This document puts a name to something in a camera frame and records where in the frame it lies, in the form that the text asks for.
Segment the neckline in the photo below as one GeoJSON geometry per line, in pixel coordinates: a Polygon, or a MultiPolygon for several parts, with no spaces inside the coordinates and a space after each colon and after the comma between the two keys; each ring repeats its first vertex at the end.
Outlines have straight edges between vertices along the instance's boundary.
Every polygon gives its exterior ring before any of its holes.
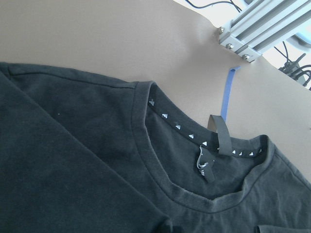
{"type": "Polygon", "coordinates": [[[161,190],[174,202],[184,207],[204,213],[216,213],[239,205],[251,191],[252,187],[256,183],[256,180],[261,176],[272,161],[275,152],[275,145],[270,138],[266,135],[259,135],[250,140],[231,137],[233,148],[246,149],[246,151],[262,149],[266,153],[266,159],[263,163],[252,168],[246,175],[241,191],[226,194],[210,200],[174,184],[164,170],[152,147],[145,125],[147,107],[149,107],[148,104],[150,105],[151,103],[155,105],[155,102],[161,102],[161,105],[164,106],[165,109],[169,110],[171,116],[178,117],[178,123],[180,123],[180,125],[187,126],[187,128],[195,132],[195,135],[204,135],[205,138],[208,138],[209,142],[215,144],[216,146],[218,137],[217,133],[204,128],[180,110],[166,96],[156,82],[137,82],[131,117],[133,136],[142,161],[161,190]]]}

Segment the clothing tag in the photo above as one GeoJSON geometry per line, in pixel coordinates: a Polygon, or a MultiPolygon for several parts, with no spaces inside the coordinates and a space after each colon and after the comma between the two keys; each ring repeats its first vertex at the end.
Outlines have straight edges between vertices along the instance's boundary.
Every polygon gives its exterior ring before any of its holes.
{"type": "Polygon", "coordinates": [[[208,120],[209,126],[216,126],[217,128],[217,135],[218,135],[218,142],[219,142],[219,154],[221,155],[231,155],[232,154],[232,144],[231,138],[228,131],[228,128],[225,124],[224,119],[222,116],[215,116],[210,115],[208,120]]]}
{"type": "Polygon", "coordinates": [[[207,182],[213,182],[215,180],[212,167],[215,162],[215,156],[212,155],[207,149],[200,146],[200,155],[196,166],[199,169],[202,176],[204,176],[207,182]]]}

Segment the hang tag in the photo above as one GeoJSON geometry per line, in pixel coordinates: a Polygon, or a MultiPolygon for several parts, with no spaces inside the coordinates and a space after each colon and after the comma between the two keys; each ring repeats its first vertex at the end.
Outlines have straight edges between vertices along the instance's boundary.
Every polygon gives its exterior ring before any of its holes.
{"type": "Polygon", "coordinates": [[[213,182],[215,180],[212,167],[215,163],[215,156],[212,155],[207,149],[200,146],[200,155],[196,163],[202,176],[204,176],[207,182],[213,182]]]}

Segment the black loop tab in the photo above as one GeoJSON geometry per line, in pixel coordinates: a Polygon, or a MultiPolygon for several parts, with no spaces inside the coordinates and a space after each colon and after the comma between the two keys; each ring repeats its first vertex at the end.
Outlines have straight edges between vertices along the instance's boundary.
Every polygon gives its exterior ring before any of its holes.
{"type": "Polygon", "coordinates": [[[219,142],[219,154],[231,155],[232,154],[232,144],[230,139],[229,130],[225,124],[222,116],[210,115],[208,120],[208,127],[214,123],[217,128],[218,142],[219,142]]]}

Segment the metal frame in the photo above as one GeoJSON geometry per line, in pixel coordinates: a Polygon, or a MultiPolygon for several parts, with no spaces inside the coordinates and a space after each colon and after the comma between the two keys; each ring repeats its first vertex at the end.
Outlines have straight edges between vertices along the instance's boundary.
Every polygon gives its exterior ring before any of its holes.
{"type": "Polygon", "coordinates": [[[257,0],[219,29],[219,43],[252,62],[311,24],[311,0],[257,0]]]}

